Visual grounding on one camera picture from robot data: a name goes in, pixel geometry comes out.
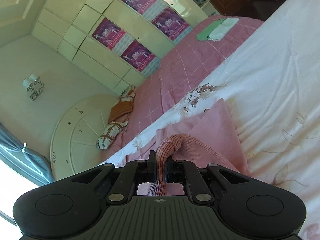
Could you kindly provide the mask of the pink knit sweater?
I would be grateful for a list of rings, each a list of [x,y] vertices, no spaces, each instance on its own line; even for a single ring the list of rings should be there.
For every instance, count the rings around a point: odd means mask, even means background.
[[[231,115],[223,99],[205,112],[158,129],[155,136],[136,153],[126,155],[123,164],[148,160],[156,152],[157,180],[136,186],[139,196],[179,196],[185,194],[181,183],[165,181],[165,162],[190,161],[198,168],[217,164],[250,177],[247,159],[242,150]]]

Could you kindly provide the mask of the white brown patterned pillow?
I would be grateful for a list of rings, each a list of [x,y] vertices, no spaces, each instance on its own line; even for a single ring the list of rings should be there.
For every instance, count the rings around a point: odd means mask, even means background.
[[[115,141],[117,135],[124,130],[128,125],[128,121],[117,122],[113,121],[105,128],[102,135],[98,138],[96,142],[96,147],[101,150],[107,150],[111,144]]]

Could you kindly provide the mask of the orange brown pillow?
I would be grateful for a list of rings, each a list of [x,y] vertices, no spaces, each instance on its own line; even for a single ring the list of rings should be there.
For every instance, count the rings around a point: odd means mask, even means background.
[[[127,113],[133,111],[133,98],[120,99],[116,105],[111,108],[108,123],[116,121]]]

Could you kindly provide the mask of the cream round headboard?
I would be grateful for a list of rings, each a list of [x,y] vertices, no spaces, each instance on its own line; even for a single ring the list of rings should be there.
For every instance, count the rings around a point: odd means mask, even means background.
[[[102,162],[102,150],[96,147],[96,142],[116,103],[111,95],[95,95],[79,101],[61,116],[50,143],[50,164],[56,180]]]

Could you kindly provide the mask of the blue curtain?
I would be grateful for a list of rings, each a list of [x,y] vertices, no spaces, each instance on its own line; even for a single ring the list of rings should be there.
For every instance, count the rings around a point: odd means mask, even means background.
[[[55,182],[49,160],[1,125],[1,161],[37,186]]]

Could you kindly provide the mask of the pink checked bedspread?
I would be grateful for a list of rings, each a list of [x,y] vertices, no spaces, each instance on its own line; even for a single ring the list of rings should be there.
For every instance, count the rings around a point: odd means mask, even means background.
[[[128,121],[128,125],[102,152],[104,160],[135,139],[185,94],[195,89],[263,24],[261,20],[240,17],[221,41],[198,41],[197,34],[219,19],[220,15],[210,16],[198,24],[161,59],[159,68],[136,89],[132,112],[119,119],[119,122]]]

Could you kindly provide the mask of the lower left purple poster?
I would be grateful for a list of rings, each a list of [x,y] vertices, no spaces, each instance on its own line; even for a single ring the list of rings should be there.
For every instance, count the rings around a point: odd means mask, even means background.
[[[142,72],[156,56],[137,40],[133,40],[120,57]]]

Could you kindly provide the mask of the white floral quilt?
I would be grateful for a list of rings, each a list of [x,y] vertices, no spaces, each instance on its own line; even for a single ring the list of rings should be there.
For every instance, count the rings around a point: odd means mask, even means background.
[[[166,126],[223,99],[251,174],[306,205],[303,239],[319,239],[319,0],[287,0],[193,89],[166,94],[164,114],[108,161],[137,159]]]

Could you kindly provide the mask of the green folded cloth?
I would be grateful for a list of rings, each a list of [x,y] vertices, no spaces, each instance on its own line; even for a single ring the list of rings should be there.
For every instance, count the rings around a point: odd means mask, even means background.
[[[220,41],[225,34],[220,30],[219,26],[225,22],[226,18],[220,18],[213,21],[210,25],[205,27],[203,31],[196,35],[198,41]]]

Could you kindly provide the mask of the upper left purple poster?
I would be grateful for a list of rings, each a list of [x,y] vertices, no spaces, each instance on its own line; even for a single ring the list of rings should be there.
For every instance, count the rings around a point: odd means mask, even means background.
[[[92,37],[112,50],[125,34],[123,29],[104,18],[93,32]]]

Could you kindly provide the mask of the cream wardrobe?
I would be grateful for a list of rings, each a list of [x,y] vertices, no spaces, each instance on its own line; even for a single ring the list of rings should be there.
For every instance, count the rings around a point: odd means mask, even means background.
[[[32,34],[120,93],[206,18],[193,0],[47,0]]]

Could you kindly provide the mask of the white folded cloth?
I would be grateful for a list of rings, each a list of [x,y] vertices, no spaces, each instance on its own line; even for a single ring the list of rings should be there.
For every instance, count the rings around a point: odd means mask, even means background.
[[[239,18],[226,18],[209,34],[208,40],[221,41],[239,21]]]

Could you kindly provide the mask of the lower right purple poster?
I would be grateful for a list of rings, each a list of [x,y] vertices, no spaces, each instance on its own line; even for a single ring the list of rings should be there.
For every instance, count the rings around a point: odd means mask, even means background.
[[[170,7],[161,11],[151,23],[172,41],[176,40],[189,27],[189,24]]]

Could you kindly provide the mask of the wall lamp sconce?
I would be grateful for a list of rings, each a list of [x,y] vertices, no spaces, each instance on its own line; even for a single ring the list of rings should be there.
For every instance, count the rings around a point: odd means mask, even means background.
[[[31,73],[22,81],[22,86],[28,93],[29,99],[34,101],[43,92],[45,84],[41,81],[40,76]]]

